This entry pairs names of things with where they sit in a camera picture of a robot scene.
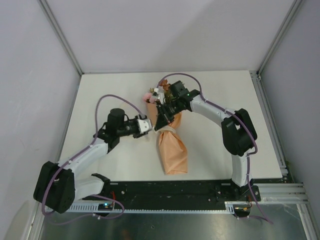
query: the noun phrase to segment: orange wrapping paper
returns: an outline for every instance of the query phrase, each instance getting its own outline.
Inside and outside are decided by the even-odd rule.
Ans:
[[[147,103],[148,117],[154,126],[157,121],[157,107],[155,104]],[[162,159],[165,174],[186,174],[188,172],[188,151],[176,128],[180,126],[182,113],[174,116],[174,121],[167,127],[159,130],[159,152]]]

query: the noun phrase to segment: purple cable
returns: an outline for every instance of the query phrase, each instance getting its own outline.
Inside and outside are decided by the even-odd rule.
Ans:
[[[241,119],[240,119],[239,117],[237,117],[234,113],[226,110],[226,109],[223,108],[222,106],[219,106],[219,105],[217,105],[217,104],[215,104],[215,103],[213,103],[213,102],[211,102],[211,101],[209,101],[209,100],[206,100],[205,97],[204,97],[204,94],[203,94],[203,91],[202,91],[202,86],[201,86],[200,82],[198,81],[198,79],[196,79],[196,78],[195,78],[194,76],[192,76],[192,75],[189,75],[189,74],[183,73],[183,72],[170,73],[170,74],[164,76],[164,77],[158,82],[158,84],[157,84],[156,87],[158,88],[159,85],[161,84],[161,82],[162,82],[163,80],[165,80],[167,77],[170,77],[170,76],[173,76],[173,75],[183,75],[183,76],[187,76],[187,77],[192,78],[193,80],[195,80],[196,83],[197,83],[198,86],[199,86],[199,91],[200,91],[200,97],[201,97],[201,99],[202,99],[205,103],[208,103],[208,104],[216,107],[217,109],[219,109],[219,110],[221,110],[221,111],[229,114],[230,116],[234,117],[234,118],[240,123],[240,125],[244,128],[245,132],[249,135],[250,140],[252,141],[252,144],[253,144],[253,147],[254,147],[254,151],[253,151],[253,152],[249,152],[249,153],[247,154],[247,156],[246,156],[246,157],[247,157],[247,158],[246,158],[246,159],[247,159],[247,175],[246,175],[246,180],[247,180],[247,183],[248,183],[248,186],[249,186],[249,190],[250,190],[250,192],[251,192],[251,194],[252,194],[253,200],[254,200],[256,206],[258,207],[258,209],[260,210],[261,214],[264,216],[264,218],[261,217],[261,216],[250,216],[250,218],[259,218],[259,219],[262,218],[262,219],[266,220],[267,222],[269,222],[270,224],[273,224],[273,222],[272,222],[271,220],[269,220],[269,218],[265,215],[264,211],[261,209],[261,207],[260,207],[260,205],[259,205],[259,203],[258,203],[258,201],[257,201],[257,199],[256,199],[256,197],[255,197],[255,194],[254,194],[254,192],[253,192],[253,190],[252,190],[252,187],[251,187],[251,185],[250,185],[250,178],[249,178],[249,173],[250,173],[250,155],[256,154],[256,153],[258,152],[258,146],[257,146],[257,143],[256,143],[253,135],[251,134],[251,132],[250,132],[249,129],[247,128],[247,126],[246,126],[246,125],[244,124],[244,122],[241,121]]]
[[[95,113],[94,113],[94,123],[95,123],[95,135],[94,135],[94,138],[93,138],[92,142],[88,146],[86,146],[84,149],[82,149],[80,152],[78,152],[76,155],[74,155],[68,161],[66,161],[52,176],[51,180],[48,183],[48,186],[45,189],[45,192],[44,192],[44,195],[43,195],[43,199],[42,199],[41,211],[42,211],[43,215],[49,216],[52,213],[54,213],[54,211],[46,212],[45,206],[46,206],[46,201],[47,201],[47,197],[48,197],[48,194],[49,194],[49,190],[50,190],[52,184],[54,183],[56,177],[58,176],[58,174],[62,171],[62,169],[64,169],[65,166],[68,165],[68,163],[70,161],[72,162],[73,160],[75,160],[78,156],[80,156],[85,151],[87,151],[90,148],[90,145],[93,145],[96,142],[97,137],[98,137],[98,108],[99,108],[99,105],[100,105],[100,102],[102,101],[102,99],[104,99],[106,97],[113,97],[113,98],[116,98],[116,99],[120,99],[120,100],[124,101],[125,103],[129,104],[131,107],[133,107],[135,110],[137,110],[137,112],[139,114],[141,114],[141,111],[135,105],[133,105],[131,102],[125,100],[124,98],[122,98],[120,96],[113,95],[113,94],[106,94],[106,95],[103,95],[102,97],[99,98],[99,100],[98,100],[98,102],[96,104]]]
[[[121,202],[119,202],[117,200],[114,200],[114,199],[111,199],[111,198],[108,198],[108,197],[105,197],[105,196],[99,196],[99,195],[91,195],[91,197],[96,197],[96,198],[100,198],[100,199],[104,199],[104,200],[107,200],[107,201],[112,201],[114,203],[117,203],[122,208],[122,212],[120,212],[118,215],[115,215],[115,216],[100,216],[100,215],[96,215],[96,214],[93,215],[92,213],[88,213],[88,214],[84,214],[84,215],[78,216],[78,217],[76,217],[76,218],[74,218],[72,220],[69,220],[69,221],[59,222],[59,223],[55,223],[55,222],[49,221],[49,223],[51,223],[52,225],[56,225],[56,226],[62,226],[62,225],[73,223],[74,221],[77,221],[78,219],[81,219],[81,218],[84,218],[84,217],[88,217],[88,216],[93,216],[93,217],[97,217],[97,218],[100,217],[100,219],[116,219],[116,218],[120,217],[122,214],[124,214],[124,212],[125,212],[125,207],[122,205]]]

